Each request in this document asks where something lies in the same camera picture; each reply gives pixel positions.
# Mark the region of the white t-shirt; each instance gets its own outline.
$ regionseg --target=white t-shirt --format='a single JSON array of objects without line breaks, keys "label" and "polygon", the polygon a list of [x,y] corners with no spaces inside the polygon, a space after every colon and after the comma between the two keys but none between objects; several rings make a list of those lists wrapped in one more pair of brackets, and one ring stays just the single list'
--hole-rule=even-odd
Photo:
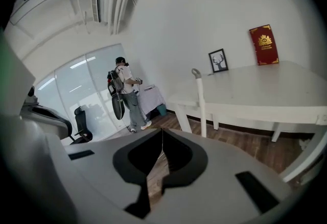
[{"label": "white t-shirt", "polygon": [[121,79],[121,81],[124,83],[124,89],[121,91],[121,94],[127,94],[133,92],[134,90],[132,85],[125,83],[125,81],[128,79],[134,80],[130,68],[128,66],[120,65],[117,67],[116,72],[119,78]]}]

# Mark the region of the wooden floor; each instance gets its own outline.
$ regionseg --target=wooden floor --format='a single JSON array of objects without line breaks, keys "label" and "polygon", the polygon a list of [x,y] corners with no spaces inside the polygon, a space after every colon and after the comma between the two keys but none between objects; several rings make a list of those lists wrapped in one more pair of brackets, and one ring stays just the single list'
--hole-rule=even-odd
[{"label": "wooden floor", "polygon": [[[192,132],[201,135],[201,124],[195,120],[189,120]],[[181,130],[175,114],[168,113],[167,116],[157,116],[152,120],[151,128],[167,128]],[[301,153],[298,139],[279,138],[277,142],[271,142],[271,138],[262,135],[237,132],[207,125],[207,138],[223,141],[241,148],[268,167],[281,173]],[[161,198],[161,180],[168,175],[168,164],[164,154],[157,160],[152,171],[148,175],[148,191],[151,208]],[[299,186],[298,179],[293,179],[289,184],[295,189]]]}]

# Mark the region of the jeans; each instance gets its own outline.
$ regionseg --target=jeans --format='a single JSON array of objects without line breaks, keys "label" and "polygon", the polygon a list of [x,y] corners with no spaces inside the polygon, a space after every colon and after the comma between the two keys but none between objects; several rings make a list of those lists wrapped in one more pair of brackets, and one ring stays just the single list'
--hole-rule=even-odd
[{"label": "jeans", "polygon": [[135,92],[122,94],[122,99],[124,101],[125,106],[129,110],[129,116],[131,119],[131,128],[136,129],[136,126],[139,127],[147,124],[143,119],[141,111],[138,106],[138,100]]}]

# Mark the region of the backpack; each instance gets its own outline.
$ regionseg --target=backpack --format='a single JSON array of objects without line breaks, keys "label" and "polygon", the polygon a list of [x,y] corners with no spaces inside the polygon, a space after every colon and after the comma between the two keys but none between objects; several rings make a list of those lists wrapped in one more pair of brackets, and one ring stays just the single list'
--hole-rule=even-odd
[{"label": "backpack", "polygon": [[120,93],[124,89],[124,83],[121,81],[121,79],[118,76],[118,73],[116,72],[117,67],[114,70],[109,71],[107,76],[108,90],[111,96]]}]

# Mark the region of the baseboard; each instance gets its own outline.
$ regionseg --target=baseboard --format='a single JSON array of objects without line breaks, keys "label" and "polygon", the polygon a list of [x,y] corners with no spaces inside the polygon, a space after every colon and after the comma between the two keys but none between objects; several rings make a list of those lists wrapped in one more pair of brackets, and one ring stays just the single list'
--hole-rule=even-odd
[{"label": "baseboard", "polygon": [[[176,114],[172,110],[167,110],[167,112]],[[198,117],[193,117],[190,115],[186,115],[186,116],[188,117],[188,119],[201,121],[201,119]],[[214,122],[211,120],[206,120],[206,123],[208,125],[214,125]],[[274,134],[274,131],[259,130],[259,129],[229,125],[229,124],[225,124],[225,123],[219,123],[219,127],[228,129],[228,130],[245,132],[245,133],[256,134],[256,135],[264,135],[264,136],[269,136],[269,137],[272,137],[272,135]],[[279,135],[279,138],[312,139],[313,135],[314,135],[314,133],[281,132],[281,134]]]}]

